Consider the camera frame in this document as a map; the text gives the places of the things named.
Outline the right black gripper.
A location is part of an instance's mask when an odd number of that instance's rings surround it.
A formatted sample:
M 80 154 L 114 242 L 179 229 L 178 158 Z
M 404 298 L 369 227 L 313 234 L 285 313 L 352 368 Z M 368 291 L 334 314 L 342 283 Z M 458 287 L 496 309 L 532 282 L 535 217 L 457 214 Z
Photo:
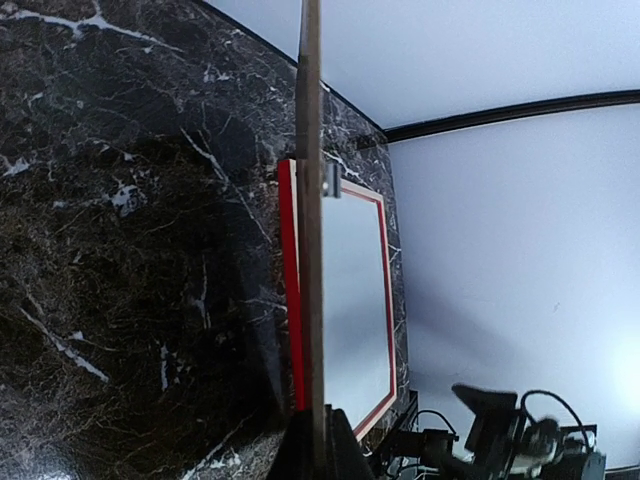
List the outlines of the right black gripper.
M 482 390 L 457 383 L 456 397 L 473 414 L 464 448 L 465 460 L 453 452 L 460 440 L 452 424 L 421 432 L 399 430 L 391 440 L 391 479 L 603 479 L 606 455 L 597 450 L 597 427 L 582 422 L 561 396 L 534 389 L 514 392 Z M 545 396 L 572 417 L 562 426 L 550 416 L 534 417 L 527 400 Z

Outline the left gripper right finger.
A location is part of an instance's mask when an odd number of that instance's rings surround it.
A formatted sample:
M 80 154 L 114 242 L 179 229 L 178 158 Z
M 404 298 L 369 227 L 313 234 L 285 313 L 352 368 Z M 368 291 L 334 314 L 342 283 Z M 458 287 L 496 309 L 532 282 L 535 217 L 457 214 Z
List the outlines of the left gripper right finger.
M 342 409 L 325 406 L 326 478 L 374 480 L 375 476 Z

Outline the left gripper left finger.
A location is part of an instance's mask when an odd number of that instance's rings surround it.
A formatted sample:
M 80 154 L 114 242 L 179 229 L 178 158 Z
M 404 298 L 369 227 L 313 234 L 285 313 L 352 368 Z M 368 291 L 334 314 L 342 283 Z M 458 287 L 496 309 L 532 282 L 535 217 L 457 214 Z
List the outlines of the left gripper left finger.
M 267 480 L 310 480 L 313 475 L 312 412 L 298 411 L 282 438 Z

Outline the brown backing board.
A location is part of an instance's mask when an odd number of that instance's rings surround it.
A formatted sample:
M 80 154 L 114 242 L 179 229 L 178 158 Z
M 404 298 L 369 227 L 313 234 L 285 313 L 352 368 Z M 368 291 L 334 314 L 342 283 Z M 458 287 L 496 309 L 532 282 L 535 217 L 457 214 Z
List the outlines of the brown backing board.
M 312 445 L 317 457 L 325 453 L 320 33 L 320 3 L 304 1 L 295 95 L 296 176 L 305 401 L 312 412 Z

